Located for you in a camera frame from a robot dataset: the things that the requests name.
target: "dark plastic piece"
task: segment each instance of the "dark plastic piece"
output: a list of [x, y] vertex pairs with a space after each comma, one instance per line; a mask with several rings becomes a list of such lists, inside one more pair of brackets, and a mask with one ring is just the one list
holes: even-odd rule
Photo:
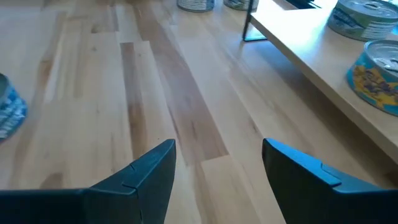
[[265, 139], [262, 160], [287, 224], [398, 223], [398, 190], [384, 190]]
[[169, 139], [87, 189], [0, 191], [0, 223], [163, 223], [175, 159]]

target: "wooden table top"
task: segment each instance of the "wooden table top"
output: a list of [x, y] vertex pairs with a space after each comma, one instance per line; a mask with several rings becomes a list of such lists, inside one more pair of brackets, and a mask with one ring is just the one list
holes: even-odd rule
[[[346, 82], [346, 72], [363, 51], [364, 42], [333, 32], [326, 25], [329, 13], [330, 9], [275, 14], [257, 12], [252, 14], [252, 23], [350, 120], [398, 162], [398, 118], [360, 99]], [[398, 36], [391, 34], [388, 39], [398, 39]]]

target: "metal table leg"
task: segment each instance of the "metal table leg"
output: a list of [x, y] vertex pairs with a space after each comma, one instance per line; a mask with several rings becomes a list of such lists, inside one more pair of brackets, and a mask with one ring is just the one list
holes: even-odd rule
[[267, 40], [267, 37], [265, 37], [263, 35], [250, 36], [250, 34], [249, 34], [249, 37], [247, 37], [248, 28], [249, 28], [249, 24], [250, 24], [250, 20], [251, 20], [251, 11], [253, 9], [253, 2], [254, 2], [254, 0], [249, 0], [249, 7], [248, 7], [247, 14], [246, 14], [246, 20], [244, 22], [242, 39], [245, 42]]

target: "cat food can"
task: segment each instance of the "cat food can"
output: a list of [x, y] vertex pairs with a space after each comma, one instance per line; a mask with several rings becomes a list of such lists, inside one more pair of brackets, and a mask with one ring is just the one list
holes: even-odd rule
[[12, 135], [25, 120], [25, 101], [11, 85], [9, 79], [0, 73], [0, 142]]
[[346, 37], [385, 39], [398, 23], [398, 6], [381, 0], [338, 0], [328, 26]]
[[374, 40], [348, 70], [355, 93], [387, 113], [398, 116], [398, 41]]

